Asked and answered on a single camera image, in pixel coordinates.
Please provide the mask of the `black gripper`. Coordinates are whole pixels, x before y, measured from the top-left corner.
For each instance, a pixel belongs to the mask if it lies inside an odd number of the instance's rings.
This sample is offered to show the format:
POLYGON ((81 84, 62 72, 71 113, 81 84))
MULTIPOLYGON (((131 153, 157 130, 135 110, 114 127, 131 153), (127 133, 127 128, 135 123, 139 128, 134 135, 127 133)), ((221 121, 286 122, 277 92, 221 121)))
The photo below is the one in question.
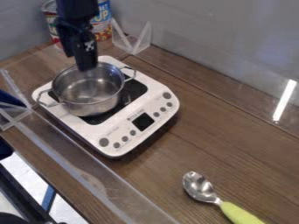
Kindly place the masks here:
POLYGON ((65 53, 75 56, 78 68, 86 72, 98 64, 98 43, 91 31, 91 19, 99 14, 98 0, 57 0, 58 33, 65 53), (74 32, 83 32, 71 39, 74 32))

